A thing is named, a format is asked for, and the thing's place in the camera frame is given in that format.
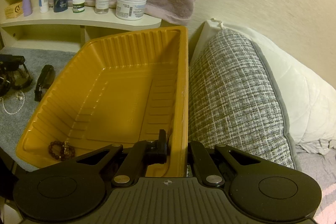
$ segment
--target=gray tweed cushion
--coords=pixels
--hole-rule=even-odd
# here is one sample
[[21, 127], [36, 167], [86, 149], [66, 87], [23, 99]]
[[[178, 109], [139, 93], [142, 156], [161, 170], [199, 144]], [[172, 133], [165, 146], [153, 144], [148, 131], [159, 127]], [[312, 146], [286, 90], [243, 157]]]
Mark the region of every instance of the gray tweed cushion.
[[253, 43], [220, 31], [189, 69], [189, 140], [294, 168], [283, 112]]

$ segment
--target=beaded bracelet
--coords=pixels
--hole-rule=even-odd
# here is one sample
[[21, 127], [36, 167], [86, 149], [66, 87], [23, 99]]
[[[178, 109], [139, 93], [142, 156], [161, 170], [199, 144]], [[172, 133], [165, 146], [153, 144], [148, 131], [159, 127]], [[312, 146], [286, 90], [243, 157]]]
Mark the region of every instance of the beaded bracelet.
[[[60, 155], [56, 155], [53, 153], [53, 146], [58, 145], [61, 147]], [[65, 161], [70, 160], [75, 157], [75, 149], [73, 146], [69, 145], [69, 142], [60, 142], [60, 141], [54, 141], [51, 142], [48, 146], [49, 154], [55, 158], [56, 160]]]

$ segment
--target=yellow plastic bin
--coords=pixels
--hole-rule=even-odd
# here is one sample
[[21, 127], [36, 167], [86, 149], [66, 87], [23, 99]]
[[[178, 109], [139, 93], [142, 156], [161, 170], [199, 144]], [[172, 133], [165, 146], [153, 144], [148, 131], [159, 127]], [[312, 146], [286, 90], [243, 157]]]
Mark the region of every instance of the yellow plastic bin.
[[181, 177], [188, 145], [188, 37], [182, 26], [93, 39], [66, 65], [31, 117], [16, 154], [42, 168], [50, 142], [76, 155], [111, 143], [132, 147], [167, 132], [170, 157], [147, 176]]

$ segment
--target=silver screw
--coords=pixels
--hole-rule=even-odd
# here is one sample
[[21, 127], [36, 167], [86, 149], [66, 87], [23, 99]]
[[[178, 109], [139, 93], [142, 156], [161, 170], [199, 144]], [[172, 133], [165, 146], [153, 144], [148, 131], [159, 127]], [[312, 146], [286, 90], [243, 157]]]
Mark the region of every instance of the silver screw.
[[116, 183], [127, 183], [127, 182], [130, 181], [130, 178], [129, 178], [129, 176], [119, 175], [119, 176], [116, 176], [116, 177], [114, 178], [114, 181], [115, 181]]
[[220, 183], [223, 179], [217, 175], [210, 175], [210, 176], [207, 176], [206, 180], [207, 182], [210, 182], [210, 183]]

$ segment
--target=pillow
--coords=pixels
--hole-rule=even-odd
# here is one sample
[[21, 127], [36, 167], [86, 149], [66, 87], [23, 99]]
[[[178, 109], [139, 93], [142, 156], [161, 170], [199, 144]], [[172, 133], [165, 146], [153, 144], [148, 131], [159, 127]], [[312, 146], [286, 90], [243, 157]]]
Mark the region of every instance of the pillow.
[[190, 66], [189, 139], [205, 147], [225, 143], [299, 169], [286, 109], [256, 46], [237, 32], [222, 30]]
[[285, 103], [294, 142], [310, 153], [336, 148], [336, 90], [270, 39], [246, 27], [222, 24], [256, 42]]

